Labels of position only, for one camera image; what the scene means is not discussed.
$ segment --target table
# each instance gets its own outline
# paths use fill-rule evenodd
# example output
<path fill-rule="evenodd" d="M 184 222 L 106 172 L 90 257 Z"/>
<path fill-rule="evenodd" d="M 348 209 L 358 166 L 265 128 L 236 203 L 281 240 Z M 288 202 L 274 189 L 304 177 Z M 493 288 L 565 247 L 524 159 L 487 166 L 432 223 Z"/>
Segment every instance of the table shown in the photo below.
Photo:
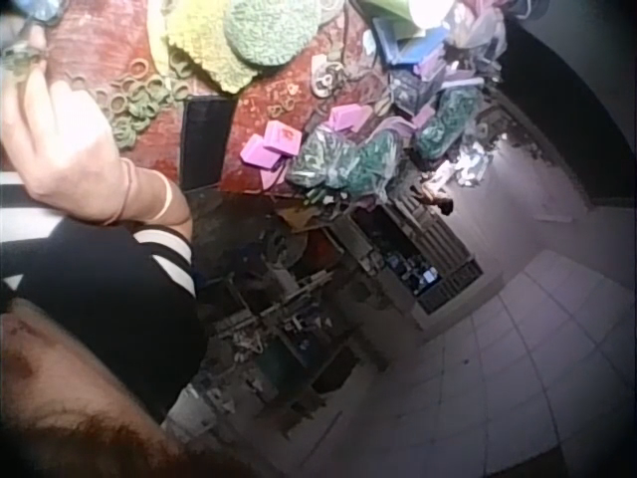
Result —
<path fill-rule="evenodd" d="M 311 60 L 317 54 L 327 54 L 332 42 L 345 43 L 346 66 L 358 62 L 361 38 L 367 29 L 364 21 L 348 4 L 347 28 L 344 16 L 321 27 L 318 34 L 294 60 L 267 78 L 256 80 L 238 97 L 226 148 L 222 178 L 218 188 L 226 192 L 253 192 L 261 189 L 257 169 L 242 163 L 239 152 L 253 132 L 262 133 L 268 121 L 267 106 L 276 96 L 288 95 L 288 85 L 297 85 L 296 106 L 278 120 L 302 129 L 321 100 L 313 96 L 310 88 Z M 347 31 L 346 42 L 343 33 Z M 146 33 L 146 0 L 101 0 L 73 1 L 60 25 L 52 29 L 49 38 L 49 76 L 52 80 L 82 75 L 88 88 L 107 86 L 110 81 L 123 74 L 135 58 L 148 60 L 152 65 Z M 335 105 L 349 103 L 371 103 L 377 100 L 387 86 L 386 75 L 376 62 L 373 72 L 360 82 L 346 86 Z M 191 86 L 194 95 L 213 93 L 203 82 L 194 80 Z M 149 129 L 141 135 L 135 148 L 126 154 L 135 164 L 153 168 L 173 180 L 179 176 L 180 132 L 182 107 L 161 112 Z M 376 118 L 370 120 L 353 139 L 361 139 L 377 125 Z M 271 194 L 290 193 L 287 184 L 270 190 Z"/>

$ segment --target hand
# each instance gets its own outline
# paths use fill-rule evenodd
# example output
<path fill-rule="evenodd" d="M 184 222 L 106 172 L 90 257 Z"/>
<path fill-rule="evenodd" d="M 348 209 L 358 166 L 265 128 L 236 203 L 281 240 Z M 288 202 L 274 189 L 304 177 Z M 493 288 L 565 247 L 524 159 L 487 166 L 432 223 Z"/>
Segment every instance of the hand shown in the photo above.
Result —
<path fill-rule="evenodd" d="M 75 217 L 105 222 L 125 201 L 126 165 L 95 101 L 43 69 L 25 85 L 3 73 L 0 139 L 28 193 Z"/>

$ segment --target person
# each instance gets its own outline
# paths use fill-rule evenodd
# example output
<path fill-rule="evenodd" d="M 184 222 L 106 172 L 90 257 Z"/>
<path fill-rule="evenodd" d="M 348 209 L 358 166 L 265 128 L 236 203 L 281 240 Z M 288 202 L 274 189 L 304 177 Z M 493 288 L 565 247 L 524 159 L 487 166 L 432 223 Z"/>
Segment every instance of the person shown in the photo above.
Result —
<path fill-rule="evenodd" d="M 44 50 L 44 32 L 29 43 Z M 45 70 L 2 70 L 7 446 L 44 476 L 254 476 L 160 427 L 206 349 L 185 197 L 120 157 L 89 94 L 49 85 Z"/>

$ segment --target tiled floor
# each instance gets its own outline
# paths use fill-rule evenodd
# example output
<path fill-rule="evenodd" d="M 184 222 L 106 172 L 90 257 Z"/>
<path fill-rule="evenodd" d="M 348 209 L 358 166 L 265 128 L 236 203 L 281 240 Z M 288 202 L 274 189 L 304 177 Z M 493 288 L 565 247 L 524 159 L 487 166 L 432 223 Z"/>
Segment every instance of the tiled floor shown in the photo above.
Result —
<path fill-rule="evenodd" d="M 542 251 L 373 386 L 334 476 L 470 478 L 557 444 L 585 476 L 631 429 L 634 295 Z"/>

